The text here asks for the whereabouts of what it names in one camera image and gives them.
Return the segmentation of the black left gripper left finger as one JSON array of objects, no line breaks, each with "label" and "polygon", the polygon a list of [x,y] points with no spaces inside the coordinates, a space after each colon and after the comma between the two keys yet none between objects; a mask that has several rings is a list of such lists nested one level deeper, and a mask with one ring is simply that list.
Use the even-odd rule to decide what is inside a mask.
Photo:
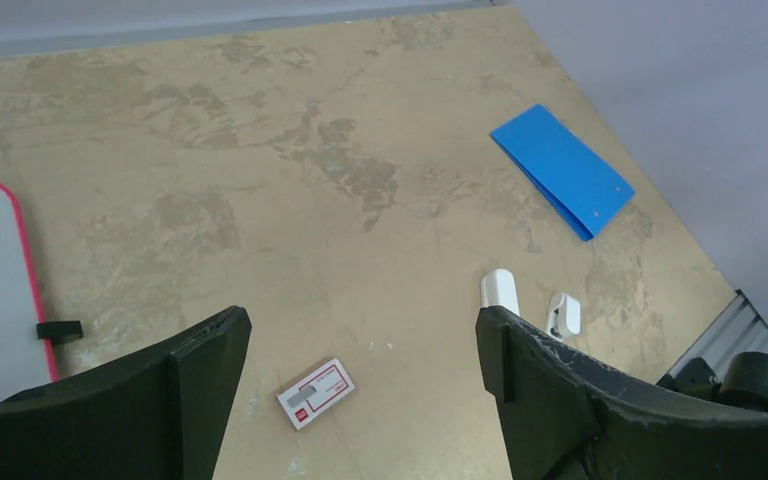
[{"label": "black left gripper left finger", "polygon": [[228,307],[0,402],[0,479],[210,479],[252,325]]}]

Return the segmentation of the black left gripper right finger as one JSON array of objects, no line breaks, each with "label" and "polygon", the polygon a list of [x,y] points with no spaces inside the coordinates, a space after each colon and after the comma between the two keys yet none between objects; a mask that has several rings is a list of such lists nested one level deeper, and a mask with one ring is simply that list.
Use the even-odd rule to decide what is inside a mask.
[{"label": "black left gripper right finger", "polygon": [[516,479],[768,479],[768,412],[636,379],[501,306],[476,337]]}]

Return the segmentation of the white stapler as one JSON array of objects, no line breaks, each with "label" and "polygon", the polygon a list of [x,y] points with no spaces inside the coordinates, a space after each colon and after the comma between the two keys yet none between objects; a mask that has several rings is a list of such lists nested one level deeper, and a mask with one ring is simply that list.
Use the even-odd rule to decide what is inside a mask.
[{"label": "white stapler", "polygon": [[480,281],[481,307],[501,306],[520,315],[515,278],[506,269],[495,269]]}]

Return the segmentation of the red white staple box sleeve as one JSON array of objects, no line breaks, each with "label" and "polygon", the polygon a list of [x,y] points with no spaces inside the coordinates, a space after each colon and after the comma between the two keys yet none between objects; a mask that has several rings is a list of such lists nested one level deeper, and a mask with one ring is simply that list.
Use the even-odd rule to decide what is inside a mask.
[{"label": "red white staple box sleeve", "polygon": [[354,390],[342,362],[332,358],[284,388],[276,399],[293,428],[300,431]]}]

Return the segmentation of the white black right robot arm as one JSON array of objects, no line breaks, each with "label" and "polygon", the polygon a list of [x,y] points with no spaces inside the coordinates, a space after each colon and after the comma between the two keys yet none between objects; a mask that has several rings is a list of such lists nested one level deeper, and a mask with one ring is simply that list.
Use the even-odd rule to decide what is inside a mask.
[{"label": "white black right robot arm", "polygon": [[726,373],[717,375],[705,359],[695,357],[657,382],[661,388],[737,408],[768,412],[768,354],[736,355]]}]

